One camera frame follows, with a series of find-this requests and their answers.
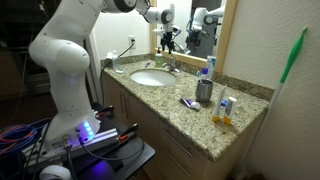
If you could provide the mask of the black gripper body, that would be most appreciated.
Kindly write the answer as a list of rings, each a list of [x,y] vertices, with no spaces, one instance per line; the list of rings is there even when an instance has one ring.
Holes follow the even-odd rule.
[[[160,44],[162,49],[174,50],[173,33],[164,31],[161,35]]]

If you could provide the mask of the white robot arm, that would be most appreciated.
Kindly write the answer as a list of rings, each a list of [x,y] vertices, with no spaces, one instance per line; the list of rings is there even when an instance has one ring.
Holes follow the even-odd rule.
[[[93,113],[85,86],[90,57],[82,41],[91,33],[100,13],[133,10],[147,22],[163,25],[161,35],[173,31],[174,6],[153,7],[149,0],[62,0],[30,44],[32,60],[49,73],[50,92],[57,107],[57,114],[42,135],[42,156],[62,154],[65,135],[71,138],[73,147],[78,147],[79,137],[92,141],[99,131],[100,122]]]

